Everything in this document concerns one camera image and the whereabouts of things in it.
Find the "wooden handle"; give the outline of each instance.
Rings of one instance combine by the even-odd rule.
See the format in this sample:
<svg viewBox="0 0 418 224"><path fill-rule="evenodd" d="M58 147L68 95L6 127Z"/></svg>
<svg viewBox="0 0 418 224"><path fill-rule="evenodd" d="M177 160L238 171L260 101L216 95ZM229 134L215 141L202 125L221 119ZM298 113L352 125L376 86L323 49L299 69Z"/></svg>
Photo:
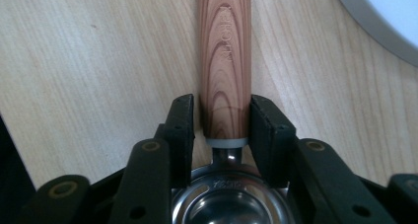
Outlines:
<svg viewBox="0 0 418 224"><path fill-rule="evenodd" d="M250 0L199 0L200 103L209 139L248 135Z"/></svg>

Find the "wooden portafilter handle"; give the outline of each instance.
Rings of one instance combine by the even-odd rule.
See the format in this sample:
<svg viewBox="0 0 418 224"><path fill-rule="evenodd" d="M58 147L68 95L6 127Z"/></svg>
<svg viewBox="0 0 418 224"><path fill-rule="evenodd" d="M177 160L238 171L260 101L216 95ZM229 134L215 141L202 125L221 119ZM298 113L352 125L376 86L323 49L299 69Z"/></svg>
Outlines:
<svg viewBox="0 0 418 224"><path fill-rule="evenodd" d="M199 0L203 133L215 148L247 145L250 0Z"/></svg>

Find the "wood grain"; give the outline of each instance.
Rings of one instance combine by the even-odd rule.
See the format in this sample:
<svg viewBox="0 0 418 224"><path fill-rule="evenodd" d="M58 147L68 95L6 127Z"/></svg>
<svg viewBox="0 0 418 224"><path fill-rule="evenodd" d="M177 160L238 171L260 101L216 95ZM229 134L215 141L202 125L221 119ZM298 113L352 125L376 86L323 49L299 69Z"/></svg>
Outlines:
<svg viewBox="0 0 418 224"><path fill-rule="evenodd" d="M198 95L197 1L0 0L0 112L37 187L126 166L175 97ZM254 94L360 176L418 172L417 67L339 0L251 0L251 11ZM194 168L211 159L195 118Z"/></svg>
<svg viewBox="0 0 418 224"><path fill-rule="evenodd" d="M203 133L248 137L251 0L199 0Z"/></svg>

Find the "wooden table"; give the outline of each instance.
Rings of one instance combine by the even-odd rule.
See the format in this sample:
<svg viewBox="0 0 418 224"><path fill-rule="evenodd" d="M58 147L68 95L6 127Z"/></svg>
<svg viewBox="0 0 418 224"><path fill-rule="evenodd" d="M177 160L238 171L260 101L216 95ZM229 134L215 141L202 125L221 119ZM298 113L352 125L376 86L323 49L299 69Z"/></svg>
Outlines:
<svg viewBox="0 0 418 224"><path fill-rule="evenodd" d="M126 165L198 95L196 0L0 0L0 110L36 187ZM385 184L418 172L418 67L338 0L252 0L252 91ZM210 161L196 113L193 166Z"/></svg>

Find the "white plate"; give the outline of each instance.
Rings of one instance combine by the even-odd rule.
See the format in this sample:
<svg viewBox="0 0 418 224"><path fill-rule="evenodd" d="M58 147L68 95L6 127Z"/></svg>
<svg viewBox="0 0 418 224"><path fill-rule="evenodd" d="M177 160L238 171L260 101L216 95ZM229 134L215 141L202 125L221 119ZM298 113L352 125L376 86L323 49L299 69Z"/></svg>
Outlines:
<svg viewBox="0 0 418 224"><path fill-rule="evenodd" d="M418 66L418 0L341 0L385 48Z"/></svg>

